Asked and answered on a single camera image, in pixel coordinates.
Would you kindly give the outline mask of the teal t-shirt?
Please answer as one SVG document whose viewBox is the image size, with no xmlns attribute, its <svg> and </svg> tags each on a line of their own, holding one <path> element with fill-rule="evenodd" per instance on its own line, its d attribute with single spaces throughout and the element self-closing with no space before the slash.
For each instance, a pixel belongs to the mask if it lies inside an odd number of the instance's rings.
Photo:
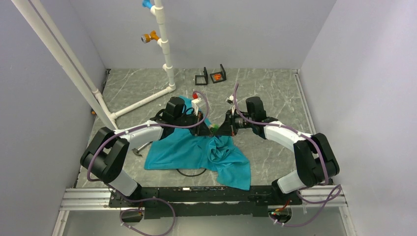
<svg viewBox="0 0 417 236">
<path fill-rule="evenodd" d="M 217 182 L 241 190 L 251 185 L 250 161 L 230 136 L 192 136 L 176 128 L 167 138 L 152 143 L 146 170 L 207 169 L 217 172 Z"/>
</svg>

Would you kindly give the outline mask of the colourful flower plush patch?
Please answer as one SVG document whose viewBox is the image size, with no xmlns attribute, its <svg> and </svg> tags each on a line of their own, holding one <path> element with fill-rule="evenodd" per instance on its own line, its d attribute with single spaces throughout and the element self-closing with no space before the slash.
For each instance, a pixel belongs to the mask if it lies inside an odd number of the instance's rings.
<svg viewBox="0 0 417 236">
<path fill-rule="evenodd" d="M 215 133 L 217 132 L 217 130 L 219 129 L 219 125 L 217 125 L 217 124 L 211 124 L 211 125 L 209 126 L 209 129 L 210 129 L 210 131 L 211 131 L 213 134 L 215 134 Z"/>
</svg>

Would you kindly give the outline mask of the orange brooch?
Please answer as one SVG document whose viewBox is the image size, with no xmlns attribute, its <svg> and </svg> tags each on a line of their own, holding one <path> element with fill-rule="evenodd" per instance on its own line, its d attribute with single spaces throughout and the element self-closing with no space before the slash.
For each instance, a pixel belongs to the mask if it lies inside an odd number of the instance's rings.
<svg viewBox="0 0 417 236">
<path fill-rule="evenodd" d="M 222 75 L 221 75 L 221 74 L 214 74 L 214 75 L 213 75 L 213 78 L 214 78 L 216 81 L 219 81 L 219 80 L 222 80 Z"/>
</svg>

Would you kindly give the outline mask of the black square frame holder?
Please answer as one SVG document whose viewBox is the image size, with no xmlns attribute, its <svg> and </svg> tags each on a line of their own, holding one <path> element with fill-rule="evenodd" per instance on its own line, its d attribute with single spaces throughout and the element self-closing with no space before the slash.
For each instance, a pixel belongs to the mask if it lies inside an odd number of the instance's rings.
<svg viewBox="0 0 417 236">
<path fill-rule="evenodd" d="M 209 76 L 213 84 L 224 82 L 227 80 L 226 71 L 222 64 L 220 64 L 219 72 L 213 72 Z"/>
</svg>

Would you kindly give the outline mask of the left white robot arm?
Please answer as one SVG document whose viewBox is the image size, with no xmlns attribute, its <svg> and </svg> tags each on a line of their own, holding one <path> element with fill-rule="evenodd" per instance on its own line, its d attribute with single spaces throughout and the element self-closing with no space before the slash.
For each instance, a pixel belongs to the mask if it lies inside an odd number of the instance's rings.
<svg viewBox="0 0 417 236">
<path fill-rule="evenodd" d="M 117 190 L 128 206 L 136 206 L 143 198 L 142 186 L 123 170 L 127 153 L 143 144 L 165 139 L 180 128 L 188 129 L 194 136 L 213 135 L 201 111 L 195 109 L 188 114 L 185 101 L 172 97 L 164 109 L 143 124 L 122 130 L 99 129 L 81 156 L 80 164 L 87 169 L 88 177 L 95 175 L 96 181 Z"/>
</svg>

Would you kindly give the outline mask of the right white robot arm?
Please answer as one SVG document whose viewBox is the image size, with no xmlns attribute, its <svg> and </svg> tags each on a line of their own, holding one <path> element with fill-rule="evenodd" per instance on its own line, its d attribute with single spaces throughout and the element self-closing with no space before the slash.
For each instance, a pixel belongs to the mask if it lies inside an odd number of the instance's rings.
<svg viewBox="0 0 417 236">
<path fill-rule="evenodd" d="M 340 172 L 340 167 L 327 137 L 322 133 L 308 134 L 284 125 L 267 116 L 260 97 L 245 101 L 247 110 L 235 106 L 225 114 L 216 136 L 235 136 L 240 129 L 252 129 L 257 136 L 274 141 L 294 153 L 296 169 L 272 183 L 271 198 L 277 204 L 289 199 L 297 190 L 325 184 Z"/>
</svg>

